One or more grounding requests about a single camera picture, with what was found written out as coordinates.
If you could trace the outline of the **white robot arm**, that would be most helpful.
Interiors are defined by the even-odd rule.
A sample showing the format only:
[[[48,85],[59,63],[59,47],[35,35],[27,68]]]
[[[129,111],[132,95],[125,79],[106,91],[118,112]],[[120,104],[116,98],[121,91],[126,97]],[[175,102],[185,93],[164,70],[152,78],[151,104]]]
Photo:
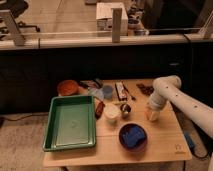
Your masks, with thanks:
[[[166,102],[170,101],[213,139],[213,108],[183,93],[180,87],[181,79],[176,75],[155,79],[154,91],[147,103],[147,119],[156,121]]]

